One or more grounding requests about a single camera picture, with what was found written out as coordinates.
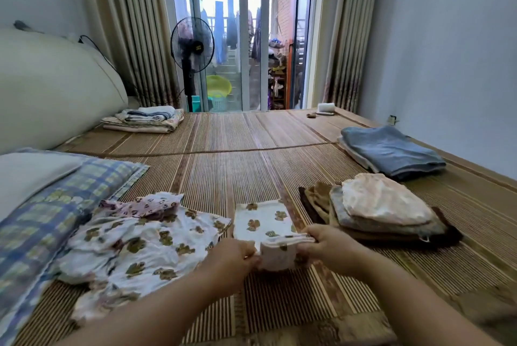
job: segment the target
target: bamboo mat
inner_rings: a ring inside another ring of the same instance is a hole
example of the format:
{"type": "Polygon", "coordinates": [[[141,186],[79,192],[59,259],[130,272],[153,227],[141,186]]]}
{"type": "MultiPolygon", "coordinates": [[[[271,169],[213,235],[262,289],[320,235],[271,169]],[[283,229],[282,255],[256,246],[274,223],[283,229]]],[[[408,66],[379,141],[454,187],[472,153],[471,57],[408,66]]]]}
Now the bamboo mat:
{"type": "MultiPolygon", "coordinates": [[[[364,172],[329,142],[336,141],[341,128],[365,122],[350,114],[316,119],[306,114],[187,114],[168,135],[96,128],[60,150],[149,165],[123,200],[160,190],[185,193],[185,206],[233,217],[236,203],[282,198],[300,231],[311,221],[301,205],[299,186],[342,181],[364,172]]],[[[517,312],[517,189],[482,168],[464,166],[457,158],[448,161],[442,175],[407,186],[430,206],[438,206],[465,234],[464,241],[437,252],[378,251],[469,319],[505,319],[517,312]]],[[[15,345],[47,345],[72,332],[67,318],[83,292],[54,282],[15,345]]],[[[379,345],[394,337],[371,290],[320,263],[284,274],[252,274],[241,293],[212,304],[184,338],[184,343],[199,344],[347,341],[379,345]]]]}

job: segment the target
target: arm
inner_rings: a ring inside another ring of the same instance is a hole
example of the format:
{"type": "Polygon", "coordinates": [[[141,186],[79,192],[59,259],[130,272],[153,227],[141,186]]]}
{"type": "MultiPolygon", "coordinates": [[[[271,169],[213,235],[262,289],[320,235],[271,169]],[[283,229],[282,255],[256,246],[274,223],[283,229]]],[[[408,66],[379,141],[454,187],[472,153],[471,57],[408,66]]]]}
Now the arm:
{"type": "Polygon", "coordinates": [[[377,296],[393,331],[406,345],[500,345],[439,298],[427,285],[390,259],[326,225],[307,228],[318,243],[298,249],[332,271],[367,284],[377,296]]]}
{"type": "Polygon", "coordinates": [[[251,257],[254,252],[253,242],[223,239],[190,274],[113,311],[55,346],[177,345],[206,307],[241,289],[260,260],[251,257]]]}

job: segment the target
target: glass door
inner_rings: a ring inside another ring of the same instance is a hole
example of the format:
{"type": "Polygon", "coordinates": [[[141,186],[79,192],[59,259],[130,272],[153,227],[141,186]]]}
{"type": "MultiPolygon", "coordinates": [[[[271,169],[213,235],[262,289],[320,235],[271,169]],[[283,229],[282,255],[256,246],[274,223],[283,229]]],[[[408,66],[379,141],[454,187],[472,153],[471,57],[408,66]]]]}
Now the glass door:
{"type": "Polygon", "coordinates": [[[291,67],[291,102],[294,109],[302,108],[303,84],[307,61],[307,41],[309,39],[309,11],[311,0],[296,0],[293,37],[293,59],[291,67]]]}
{"type": "Polygon", "coordinates": [[[196,111],[256,109],[267,88],[269,11],[264,0],[174,0],[177,20],[200,17],[214,35],[214,56],[196,75],[196,111]],[[265,50],[261,41],[265,37],[265,50]],[[265,77],[261,62],[265,62],[265,77]]]}

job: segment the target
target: hand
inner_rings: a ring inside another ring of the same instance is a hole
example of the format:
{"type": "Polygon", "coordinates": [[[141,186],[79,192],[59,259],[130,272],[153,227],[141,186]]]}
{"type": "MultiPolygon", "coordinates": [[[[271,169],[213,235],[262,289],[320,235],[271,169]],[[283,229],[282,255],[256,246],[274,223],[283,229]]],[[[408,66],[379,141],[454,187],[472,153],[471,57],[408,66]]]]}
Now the hand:
{"type": "Polygon", "coordinates": [[[242,289],[244,278],[260,263],[253,241],[224,238],[212,248],[199,266],[209,280],[216,298],[231,296],[242,289]]]}
{"type": "Polygon", "coordinates": [[[300,254],[321,260],[335,273],[359,280],[363,278],[363,269],[373,251],[329,225],[310,225],[303,233],[309,233],[317,242],[298,244],[300,254]]]}

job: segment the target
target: beige curtain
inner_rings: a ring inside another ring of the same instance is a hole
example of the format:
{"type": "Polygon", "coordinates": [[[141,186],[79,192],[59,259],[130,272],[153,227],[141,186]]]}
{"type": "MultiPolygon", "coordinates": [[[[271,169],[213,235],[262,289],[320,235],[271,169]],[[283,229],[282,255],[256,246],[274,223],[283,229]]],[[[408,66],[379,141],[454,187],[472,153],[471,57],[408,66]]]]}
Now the beige curtain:
{"type": "Polygon", "coordinates": [[[356,112],[375,0],[338,0],[325,80],[326,102],[356,112]]]}
{"type": "Polygon", "coordinates": [[[87,0],[92,39],[143,106],[177,106],[165,0],[87,0]]]}

